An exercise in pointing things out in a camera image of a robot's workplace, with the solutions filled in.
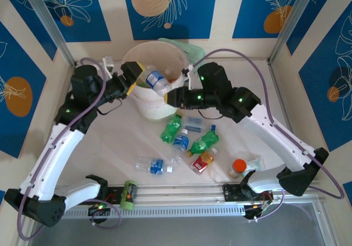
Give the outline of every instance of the white bottle cap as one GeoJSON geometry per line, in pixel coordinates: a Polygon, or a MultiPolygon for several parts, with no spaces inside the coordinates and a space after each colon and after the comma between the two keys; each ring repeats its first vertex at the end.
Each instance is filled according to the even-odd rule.
{"type": "Polygon", "coordinates": [[[172,173],[172,168],[173,168],[173,166],[172,166],[172,165],[168,165],[168,166],[166,166],[166,172],[168,172],[168,173],[172,173]]]}

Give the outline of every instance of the orange bottle cap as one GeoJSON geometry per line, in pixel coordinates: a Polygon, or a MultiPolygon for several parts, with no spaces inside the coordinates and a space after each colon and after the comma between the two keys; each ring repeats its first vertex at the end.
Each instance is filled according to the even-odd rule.
{"type": "Polygon", "coordinates": [[[242,159],[237,159],[232,164],[232,169],[238,173],[243,173],[244,171],[246,171],[246,168],[247,163],[242,159]]]}

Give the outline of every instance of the green plastic bottle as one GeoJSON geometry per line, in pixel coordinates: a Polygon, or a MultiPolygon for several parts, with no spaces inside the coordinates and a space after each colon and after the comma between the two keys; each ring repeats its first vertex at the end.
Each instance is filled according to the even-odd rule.
{"type": "Polygon", "coordinates": [[[201,154],[218,141],[219,136],[215,134],[215,125],[211,125],[211,130],[192,144],[191,149],[187,151],[187,155],[191,157],[193,154],[201,154]]]}
{"type": "Polygon", "coordinates": [[[181,128],[181,119],[182,114],[178,111],[176,115],[170,119],[170,121],[166,125],[165,130],[160,135],[160,138],[163,141],[166,141],[167,143],[172,143],[178,130],[181,128]]]}

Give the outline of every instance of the red bottle label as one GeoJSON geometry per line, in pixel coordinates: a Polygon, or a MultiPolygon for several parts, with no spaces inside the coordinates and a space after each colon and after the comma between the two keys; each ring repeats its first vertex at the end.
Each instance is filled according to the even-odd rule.
{"type": "Polygon", "coordinates": [[[197,160],[195,160],[192,165],[197,168],[198,172],[203,172],[205,168],[207,167],[207,163],[202,160],[202,158],[199,156],[197,160]]]}

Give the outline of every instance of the white bucket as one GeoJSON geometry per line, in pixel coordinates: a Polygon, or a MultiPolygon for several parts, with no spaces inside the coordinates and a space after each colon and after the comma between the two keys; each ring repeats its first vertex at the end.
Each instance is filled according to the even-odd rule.
{"type": "MultiPolygon", "coordinates": [[[[133,61],[140,62],[145,66],[154,65],[169,81],[174,80],[171,83],[173,88],[183,85],[182,69],[189,64],[187,56],[179,48],[160,41],[139,44],[122,59],[122,63],[133,61]]],[[[150,88],[136,86],[131,96],[135,99],[140,113],[152,121],[166,118],[177,110],[177,108],[166,104],[164,98],[158,96],[150,88]]]]}

